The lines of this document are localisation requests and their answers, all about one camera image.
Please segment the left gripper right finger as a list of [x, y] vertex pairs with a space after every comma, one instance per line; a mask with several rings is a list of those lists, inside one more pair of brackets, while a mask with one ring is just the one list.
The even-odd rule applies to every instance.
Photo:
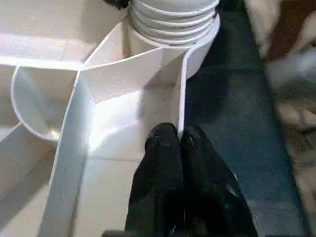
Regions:
[[185, 127], [181, 159], [190, 233], [203, 237], [257, 236], [236, 176], [201, 128]]

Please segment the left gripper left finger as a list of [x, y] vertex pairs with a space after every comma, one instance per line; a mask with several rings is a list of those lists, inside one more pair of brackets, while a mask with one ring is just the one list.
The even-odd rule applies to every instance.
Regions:
[[172, 237], [183, 231], [183, 172], [180, 143], [171, 123], [147, 136], [133, 175], [125, 231], [140, 237]]

